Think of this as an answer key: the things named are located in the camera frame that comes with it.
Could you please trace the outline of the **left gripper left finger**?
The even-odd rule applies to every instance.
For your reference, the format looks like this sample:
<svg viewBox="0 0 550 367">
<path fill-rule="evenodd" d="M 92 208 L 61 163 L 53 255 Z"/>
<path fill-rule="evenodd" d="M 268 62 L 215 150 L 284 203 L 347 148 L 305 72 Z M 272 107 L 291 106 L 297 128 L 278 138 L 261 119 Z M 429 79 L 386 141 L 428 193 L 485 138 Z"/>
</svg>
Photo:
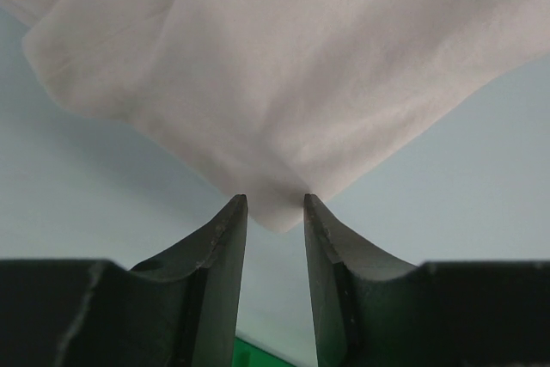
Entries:
<svg viewBox="0 0 550 367">
<path fill-rule="evenodd" d="M 104 259 L 1 263 L 4 366 L 229 366 L 248 203 L 124 269 Z"/>
</svg>

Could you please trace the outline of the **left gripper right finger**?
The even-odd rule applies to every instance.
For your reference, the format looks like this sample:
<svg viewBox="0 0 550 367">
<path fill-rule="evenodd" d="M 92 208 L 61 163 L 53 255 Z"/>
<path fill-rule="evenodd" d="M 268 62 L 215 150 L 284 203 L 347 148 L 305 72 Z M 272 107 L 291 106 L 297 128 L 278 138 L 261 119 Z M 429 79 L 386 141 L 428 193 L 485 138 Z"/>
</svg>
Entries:
<svg viewBox="0 0 550 367">
<path fill-rule="evenodd" d="M 303 201 L 321 366 L 546 366 L 546 261 L 397 258 Z"/>
</svg>

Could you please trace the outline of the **white and green t-shirt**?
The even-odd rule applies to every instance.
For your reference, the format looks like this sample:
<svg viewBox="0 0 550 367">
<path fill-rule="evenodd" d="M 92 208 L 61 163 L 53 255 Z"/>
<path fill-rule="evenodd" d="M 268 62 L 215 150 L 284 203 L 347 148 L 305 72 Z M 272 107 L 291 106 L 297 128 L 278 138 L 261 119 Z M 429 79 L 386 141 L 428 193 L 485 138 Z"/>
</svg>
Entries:
<svg viewBox="0 0 550 367">
<path fill-rule="evenodd" d="M 1 0 L 67 110 L 123 121 L 285 232 L 549 51 L 549 0 Z"/>
</svg>

